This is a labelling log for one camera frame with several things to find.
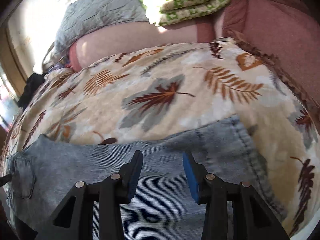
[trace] denim pocket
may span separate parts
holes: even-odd
[[[17,157],[10,167],[13,172],[11,188],[17,197],[29,199],[32,196],[35,184],[35,175],[32,171],[31,160]]]

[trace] blue gripper pad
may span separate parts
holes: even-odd
[[[182,163],[183,163],[184,173],[186,174],[186,177],[187,177],[191,196],[195,200],[195,202],[198,203],[199,202],[199,185],[196,180],[196,176],[193,173],[191,164],[189,162],[189,158],[186,153],[183,153]]]
[[[129,202],[133,199],[134,194],[136,193],[138,181],[140,178],[140,173],[143,165],[143,155],[142,152],[135,153],[133,158],[137,158],[135,166],[133,168],[130,181],[128,184],[128,200]]]

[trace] black cloth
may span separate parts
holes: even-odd
[[[42,75],[33,73],[30,77],[28,77],[23,94],[18,101],[18,107],[22,107],[23,110],[27,108],[34,93],[37,91],[40,85],[44,83],[44,75],[45,73]]]

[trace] silver rivet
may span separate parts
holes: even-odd
[[[214,174],[212,174],[212,173],[208,173],[208,174],[205,176],[205,178],[208,179],[208,180],[213,180],[213,179],[216,178],[216,176],[215,176]]]
[[[250,182],[248,182],[248,181],[242,181],[241,184],[243,187],[250,187],[251,186]]]
[[[119,173],[112,174],[111,179],[120,179],[120,174]]]
[[[84,186],[84,182],[83,181],[78,181],[76,183],[76,187],[83,187]]]

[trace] beige blanket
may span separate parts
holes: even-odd
[[[3,160],[41,133],[74,144],[158,140],[233,114],[252,135],[292,235],[319,208],[319,135],[291,91],[231,38],[148,48],[79,73],[50,73],[15,119]]]

